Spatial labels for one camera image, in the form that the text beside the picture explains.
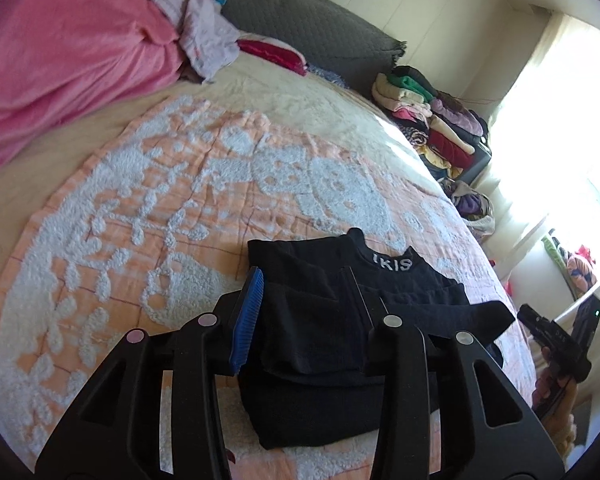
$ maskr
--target green cloth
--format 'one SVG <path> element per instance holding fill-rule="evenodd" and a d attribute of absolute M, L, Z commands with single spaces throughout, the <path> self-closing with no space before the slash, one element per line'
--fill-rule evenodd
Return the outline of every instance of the green cloth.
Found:
<path fill-rule="evenodd" d="M 386 79 L 389 83 L 398 88 L 406 88 L 407 90 L 420 94 L 427 103 L 433 100 L 433 95 L 424 89 L 413 77 L 409 77 L 408 75 L 398 77 L 394 74 L 388 74 Z"/>
<path fill-rule="evenodd" d="M 573 285 L 573 282 L 571 281 L 571 276 L 569 275 L 567 266 L 564 264 L 564 260 L 562 259 L 560 252 L 556 248 L 554 241 L 549 236 L 544 236 L 542 237 L 542 243 L 544 244 L 544 250 L 546 251 L 546 253 L 552 259 L 554 264 L 556 264 L 556 266 L 560 269 L 564 281 L 567 282 L 567 285 L 569 286 L 569 290 L 571 291 L 573 300 L 577 300 L 579 297 L 578 292 L 576 290 L 576 287 Z"/>

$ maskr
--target orange and white towel blanket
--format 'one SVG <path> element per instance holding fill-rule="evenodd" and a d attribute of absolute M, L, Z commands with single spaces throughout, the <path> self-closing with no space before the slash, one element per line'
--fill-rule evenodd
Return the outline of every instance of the orange and white towel blanket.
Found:
<path fill-rule="evenodd" d="M 35 213 L 0 279 L 0 432 L 29 466 L 75 394 L 129 329 L 175 330 L 242 285 L 251 238 L 298 239 L 360 227 L 375 250 L 413 246 L 466 284 L 472 301 L 508 303 L 446 197 L 360 153 L 262 113 L 189 95 L 132 122 Z M 517 323 L 498 340 L 527 398 L 534 368 Z M 331 446 L 265 451 L 235 382 L 218 392 L 226 446 L 243 480 L 368 477 L 376 433 Z M 170 390 L 160 447 L 170 460 Z M 439 441 L 434 417 L 432 434 Z M 431 464 L 440 462 L 432 447 Z"/>

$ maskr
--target white sheer curtain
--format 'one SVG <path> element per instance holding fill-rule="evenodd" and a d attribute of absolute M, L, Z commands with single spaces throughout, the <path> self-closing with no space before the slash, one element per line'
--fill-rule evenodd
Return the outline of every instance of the white sheer curtain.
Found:
<path fill-rule="evenodd" d="M 497 275 L 506 279 L 558 227 L 592 249 L 600 297 L 600 203 L 591 184 L 600 181 L 600 31 L 554 14 L 491 123 L 493 160 L 474 187 L 494 204 L 496 231 L 483 248 Z M 570 328 L 574 313 L 557 320 Z M 600 328 L 590 357 L 581 395 L 600 386 Z"/>

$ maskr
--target black sweatshirt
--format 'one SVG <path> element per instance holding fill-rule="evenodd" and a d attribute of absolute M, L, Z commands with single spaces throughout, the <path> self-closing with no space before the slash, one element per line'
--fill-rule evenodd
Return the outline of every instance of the black sweatshirt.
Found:
<path fill-rule="evenodd" d="M 413 248 L 398 257 L 376 253 L 352 228 L 315 240 L 250 240 L 248 249 L 265 288 L 238 381 L 266 449 L 321 446 L 379 425 L 383 378 L 360 372 L 366 335 L 355 308 L 338 301 L 342 267 L 352 268 L 363 294 L 381 296 L 389 313 L 433 335 L 467 330 L 502 365 L 492 343 L 513 322 L 506 306 L 470 305 L 464 285 L 437 272 Z"/>

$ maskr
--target gray quilted headboard cover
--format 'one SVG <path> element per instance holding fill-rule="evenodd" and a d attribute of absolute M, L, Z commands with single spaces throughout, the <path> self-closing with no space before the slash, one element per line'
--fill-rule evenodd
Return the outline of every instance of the gray quilted headboard cover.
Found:
<path fill-rule="evenodd" d="M 287 42 L 369 99 L 378 72 L 389 72 L 406 47 L 329 0 L 227 0 L 222 15 L 241 30 Z"/>

